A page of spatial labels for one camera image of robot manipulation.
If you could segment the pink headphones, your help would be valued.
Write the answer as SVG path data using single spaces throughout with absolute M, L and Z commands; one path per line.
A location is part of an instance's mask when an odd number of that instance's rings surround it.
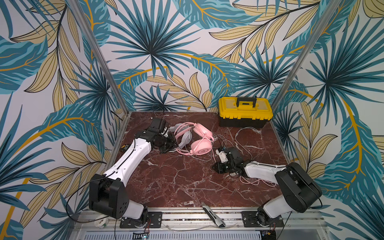
M 182 124 L 189 125 L 192 130 L 192 137 L 193 133 L 195 133 L 200 137 L 200 139 L 194 141 L 193 143 L 190 142 L 181 150 L 177 150 L 179 144 L 177 143 L 177 147 L 175 149 L 176 152 L 185 156 L 201 156 L 213 150 L 213 142 L 215 139 L 213 137 L 213 133 L 210 130 L 199 123 L 185 122 Z

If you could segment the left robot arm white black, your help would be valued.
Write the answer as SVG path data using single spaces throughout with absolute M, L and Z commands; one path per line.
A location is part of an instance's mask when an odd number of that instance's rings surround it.
M 145 207 L 129 199 L 126 186 L 139 163 L 153 149 L 166 153 L 176 147 L 173 133 L 144 130 L 136 134 L 123 156 L 104 174 L 90 181 L 89 208 L 115 219 L 144 218 Z

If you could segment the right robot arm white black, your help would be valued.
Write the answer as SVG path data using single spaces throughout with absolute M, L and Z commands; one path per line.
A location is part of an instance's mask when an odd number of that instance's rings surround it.
M 254 178 L 279 186 L 281 195 L 269 200 L 258 208 L 260 225 L 282 214 L 296 211 L 304 213 L 322 196 L 322 190 L 308 173 L 297 163 L 271 165 L 251 160 L 243 160 L 237 148 L 220 147 L 216 150 L 220 158 L 213 165 L 219 174 L 236 174 L 239 177 Z

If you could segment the white grey headphones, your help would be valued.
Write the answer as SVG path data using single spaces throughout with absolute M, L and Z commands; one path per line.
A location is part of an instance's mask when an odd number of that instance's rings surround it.
M 187 124 L 176 124 L 170 127 L 169 131 L 175 135 L 176 139 L 181 137 L 181 142 L 178 144 L 177 150 L 183 149 L 192 140 L 192 130 Z

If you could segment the yellow black toolbox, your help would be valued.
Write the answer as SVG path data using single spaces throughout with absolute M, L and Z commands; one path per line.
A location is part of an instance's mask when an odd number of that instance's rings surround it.
M 264 98 L 222 97 L 219 99 L 220 127 L 261 129 L 274 114 Z

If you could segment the grey utility knife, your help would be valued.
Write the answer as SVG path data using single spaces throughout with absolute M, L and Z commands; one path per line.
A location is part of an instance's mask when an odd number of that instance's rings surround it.
M 208 205 L 202 203 L 202 208 L 217 227 L 222 229 L 226 227 L 225 222 L 220 217 L 218 217 Z

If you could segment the white tape roll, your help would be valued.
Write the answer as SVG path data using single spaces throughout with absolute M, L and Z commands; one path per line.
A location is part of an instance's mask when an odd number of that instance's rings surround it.
M 94 225 L 96 228 L 103 229 L 105 228 L 109 223 L 108 217 L 102 217 L 101 219 L 94 222 Z

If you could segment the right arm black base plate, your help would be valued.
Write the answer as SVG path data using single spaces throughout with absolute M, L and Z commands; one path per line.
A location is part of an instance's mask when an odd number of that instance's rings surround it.
M 264 212 L 259 211 L 243 211 L 241 212 L 242 221 L 245 228 L 256 228 L 256 227 L 283 227 L 284 222 L 281 216 L 274 219 L 270 218 Z

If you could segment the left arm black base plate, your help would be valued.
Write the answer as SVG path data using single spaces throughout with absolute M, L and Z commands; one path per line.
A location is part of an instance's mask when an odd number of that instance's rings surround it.
M 121 229 L 159 229 L 162 225 L 162 212 L 144 212 L 139 219 L 122 218 Z

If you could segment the aluminium front rail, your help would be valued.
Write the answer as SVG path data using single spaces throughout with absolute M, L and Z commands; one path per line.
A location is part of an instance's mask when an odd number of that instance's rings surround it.
M 121 229 L 120 221 L 109 219 L 108 225 L 99 229 L 94 219 L 99 214 L 84 211 L 80 223 L 71 230 L 71 240 L 329 240 L 330 232 L 318 210 L 308 210 L 303 214 L 292 212 L 283 214 L 283 227 L 245 228 L 241 212 L 255 211 L 255 207 L 213 207 L 226 224 L 220 229 L 201 207 L 149 208 L 150 212 L 162 212 L 162 225 L 159 229 Z

